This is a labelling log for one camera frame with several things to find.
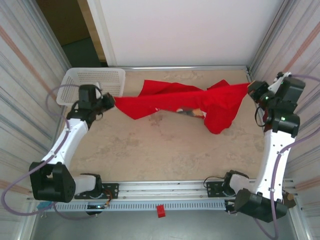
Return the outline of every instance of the white wall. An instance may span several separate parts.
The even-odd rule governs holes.
[[[190,66],[248,65],[283,1],[88,2],[109,66]]]

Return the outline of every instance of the black cable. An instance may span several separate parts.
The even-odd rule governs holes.
[[[103,117],[104,117],[104,114],[101,112],[101,113],[99,113],[99,114],[97,114],[97,116],[100,116],[101,115],[101,118],[99,118],[99,119],[96,119],[96,121],[98,122],[98,121],[100,121]]]
[[[255,123],[259,126],[259,127],[265,127],[266,124],[263,124],[263,125],[259,125],[258,121],[257,121],[257,115],[258,115],[258,111],[259,109],[262,109],[260,106],[258,106],[255,110],[255,113],[254,113],[254,120],[255,120]]]
[[[205,186],[205,183],[206,183],[206,181],[207,181],[209,178],[225,179],[224,177],[220,177],[220,176],[208,176],[208,177],[203,181],[203,186],[204,186],[204,188],[206,188],[206,189],[208,189],[208,187]]]
[[[101,89],[99,88],[99,87],[97,87],[96,85],[94,85],[94,87],[95,87],[95,89],[97,89],[98,90],[98,92],[100,93],[100,98],[99,99],[102,99],[102,91],[101,91]]]

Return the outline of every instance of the beige table surface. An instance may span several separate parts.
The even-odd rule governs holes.
[[[126,73],[123,95],[138,95],[145,79],[201,89],[222,79],[230,84],[247,82],[243,70],[136,71]],[[255,178],[264,140],[254,113],[254,102],[246,96],[232,126],[214,135],[203,119],[174,112],[133,120],[118,109],[109,110],[80,142],[70,171],[74,176],[100,174],[103,181],[202,180],[223,177],[231,169]]]

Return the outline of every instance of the doorway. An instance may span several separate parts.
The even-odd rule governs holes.
[[[84,18],[83,11],[89,10],[87,1],[36,0],[36,3],[73,68],[108,66],[98,57]]]

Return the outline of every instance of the corrugated metal wall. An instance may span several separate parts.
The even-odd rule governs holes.
[[[263,57],[251,66],[253,79],[271,83],[280,71],[320,78],[320,1],[291,1],[285,14]],[[296,110],[301,119],[298,139],[320,125],[320,84],[304,81]],[[298,183],[303,212],[313,236],[320,239],[320,134],[292,149],[286,176]]]
[[[48,91],[60,85],[68,63],[32,1],[0,1],[0,194],[51,148],[59,119],[46,111]],[[61,113],[56,96],[50,108]],[[14,187],[7,202],[20,210],[29,179]],[[21,219],[0,205],[0,239],[15,237]]]

